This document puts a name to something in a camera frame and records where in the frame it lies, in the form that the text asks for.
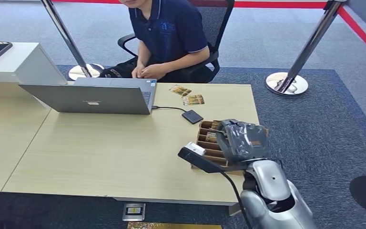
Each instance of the stanchion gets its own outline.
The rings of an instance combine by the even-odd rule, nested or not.
[[[103,71],[103,66],[93,63],[93,64],[86,64],[85,60],[82,58],[81,53],[79,52],[78,48],[75,45],[71,35],[69,34],[67,28],[65,27],[64,23],[62,22],[61,17],[59,16],[57,10],[54,7],[54,4],[51,0],[41,0],[45,9],[47,10],[49,16],[51,17],[52,21],[54,22],[55,26],[57,27],[58,31],[60,32],[62,38],[64,39],[65,43],[67,44],[68,48],[70,49],[73,57],[75,58],[78,66],[73,67],[68,76],[76,80],[79,77],[98,77],[100,73]]]
[[[327,29],[329,29],[330,25],[335,20],[337,11],[346,1],[347,0],[329,0],[327,2],[324,8],[325,13],[323,17],[290,71],[288,73],[274,73],[266,77],[265,84],[270,91],[283,96],[297,96],[306,92],[308,89],[308,82],[298,74],[319,44]]]

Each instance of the silver laptop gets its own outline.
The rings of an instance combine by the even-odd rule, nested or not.
[[[79,78],[74,85],[19,86],[58,112],[149,115],[156,80]]]

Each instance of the man's hand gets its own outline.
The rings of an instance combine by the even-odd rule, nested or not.
[[[145,65],[138,62],[137,66],[131,72],[132,77],[133,78],[141,78],[141,74],[142,74],[142,71],[143,71],[144,68],[145,68]]]
[[[168,72],[169,71],[166,68],[165,64],[153,64],[143,69],[141,77],[146,79],[150,78],[159,80],[164,77]]]

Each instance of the gray robot hand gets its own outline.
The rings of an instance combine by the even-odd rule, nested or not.
[[[218,125],[217,142],[230,163],[247,164],[241,201],[259,229],[315,229],[312,211],[282,168],[268,160],[264,126],[224,120]]]

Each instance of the card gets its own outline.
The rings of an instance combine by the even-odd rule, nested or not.
[[[205,104],[204,98],[200,94],[184,96],[184,97],[182,97],[182,100],[183,100],[183,105],[185,105],[185,106]]]
[[[174,92],[176,94],[179,94],[181,96],[186,96],[190,92],[192,92],[190,89],[184,88],[184,87],[179,86],[179,85],[173,86],[171,89],[169,89],[169,91]]]
[[[208,132],[207,136],[205,137],[206,142],[217,143],[217,133]]]
[[[211,124],[211,129],[216,130],[218,128],[218,125],[220,124],[221,121],[218,120],[214,120],[213,124]]]

